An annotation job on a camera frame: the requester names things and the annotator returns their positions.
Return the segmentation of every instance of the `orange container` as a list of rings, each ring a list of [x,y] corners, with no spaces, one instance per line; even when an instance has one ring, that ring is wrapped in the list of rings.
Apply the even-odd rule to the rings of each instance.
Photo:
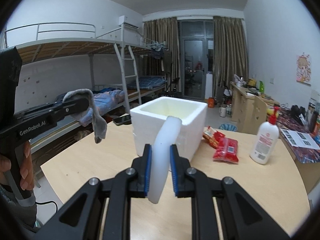
[[[208,98],[208,107],[214,108],[214,99],[213,98]]]

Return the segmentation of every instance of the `brown curtain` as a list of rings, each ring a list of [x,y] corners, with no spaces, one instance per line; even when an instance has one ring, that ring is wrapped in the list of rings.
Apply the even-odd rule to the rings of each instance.
[[[158,41],[166,42],[166,48],[172,53],[172,70],[171,75],[166,76],[168,84],[180,75],[180,50],[179,50],[179,30],[178,21],[176,17],[165,18],[144,23],[144,37]],[[161,71],[161,61],[150,56],[144,57],[143,75],[146,76],[162,76],[164,72]],[[181,80],[177,87],[181,91]]]
[[[213,95],[216,95],[223,81],[230,87],[234,74],[248,80],[248,56],[241,19],[214,16],[213,29]]]

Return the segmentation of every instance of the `smartphone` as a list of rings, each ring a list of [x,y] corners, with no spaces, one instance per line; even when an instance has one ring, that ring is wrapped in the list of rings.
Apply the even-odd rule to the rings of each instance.
[[[131,124],[131,115],[127,114],[127,115],[115,118],[113,119],[113,122],[116,125]]]

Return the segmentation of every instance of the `white mug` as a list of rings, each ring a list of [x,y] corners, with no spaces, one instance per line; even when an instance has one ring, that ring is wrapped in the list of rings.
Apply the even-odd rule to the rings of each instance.
[[[226,117],[227,109],[225,107],[220,107],[219,112],[221,117]]]

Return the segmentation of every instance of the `air conditioner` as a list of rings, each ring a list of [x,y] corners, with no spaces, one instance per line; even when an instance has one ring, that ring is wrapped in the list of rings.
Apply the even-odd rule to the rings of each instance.
[[[119,17],[119,26],[121,26],[122,24],[124,24],[124,26],[132,28],[134,30],[138,30],[139,27],[136,26],[127,16],[120,16]]]

